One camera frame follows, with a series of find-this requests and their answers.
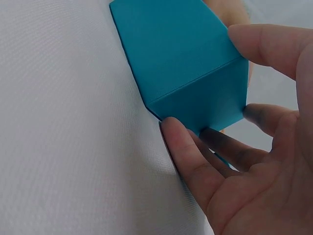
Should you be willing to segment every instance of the finger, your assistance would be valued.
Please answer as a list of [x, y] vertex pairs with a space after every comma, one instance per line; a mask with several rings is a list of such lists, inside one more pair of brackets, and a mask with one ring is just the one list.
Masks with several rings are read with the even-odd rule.
[[249, 14], [241, 0], [204, 0], [204, 2], [226, 27], [250, 23]]
[[245, 58], [294, 80], [299, 56], [313, 42], [312, 29], [269, 24], [233, 25], [228, 34]]
[[161, 124], [173, 161], [203, 211], [224, 177], [203, 157], [187, 129], [175, 118]]
[[207, 161], [215, 168], [217, 171], [224, 176], [225, 178], [228, 178], [230, 176], [240, 175], [239, 172], [231, 169], [228, 165], [226, 165], [221, 159], [219, 159], [217, 156], [215, 156], [211, 150], [208, 148], [208, 146], [203, 143], [196, 134], [194, 134], [192, 131], [189, 131], [190, 136], [194, 140], [196, 146], [202, 153], [202, 155], [205, 157]]
[[212, 129], [204, 130], [200, 138], [210, 149], [240, 171], [248, 171], [252, 165], [260, 163], [267, 154], [266, 151], [247, 146]]
[[244, 110], [244, 117], [273, 137], [280, 119], [292, 112], [290, 109], [277, 105], [248, 104]]

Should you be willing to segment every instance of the palm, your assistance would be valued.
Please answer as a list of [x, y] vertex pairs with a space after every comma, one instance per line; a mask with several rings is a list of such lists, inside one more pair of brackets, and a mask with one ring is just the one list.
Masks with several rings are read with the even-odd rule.
[[[243, 56], [296, 80], [299, 111], [246, 107], [245, 117], [273, 137], [270, 152], [211, 129], [200, 140], [174, 118], [162, 123], [167, 146], [216, 234], [312, 234], [313, 31], [236, 26], [230, 36]], [[209, 148], [239, 171], [227, 167]]]

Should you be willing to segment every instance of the knuckle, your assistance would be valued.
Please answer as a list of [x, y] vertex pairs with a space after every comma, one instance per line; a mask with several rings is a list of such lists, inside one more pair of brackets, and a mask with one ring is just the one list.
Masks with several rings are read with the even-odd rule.
[[205, 172], [208, 168], [212, 168], [210, 163], [203, 163], [190, 171], [190, 174], [186, 176], [186, 183], [191, 184], [193, 181], [202, 180], [204, 183], [208, 184], [214, 182], [214, 178], [208, 179], [205, 177]]
[[290, 126], [295, 124], [300, 118], [299, 111], [290, 111], [284, 114], [280, 120], [279, 125], [281, 126]]
[[247, 161], [250, 156], [250, 152], [253, 150], [253, 148], [248, 149], [242, 149], [240, 150], [236, 156], [235, 156], [235, 163], [237, 165], [240, 165], [242, 168], [247, 168]]

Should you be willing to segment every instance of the white fabric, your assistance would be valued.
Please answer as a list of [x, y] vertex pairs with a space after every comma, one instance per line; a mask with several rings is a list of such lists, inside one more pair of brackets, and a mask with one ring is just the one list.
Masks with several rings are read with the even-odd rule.
[[[260, 2], [248, 1], [252, 16], [268, 9]], [[1, 235], [212, 233], [142, 103], [108, 3], [0, 0]]]

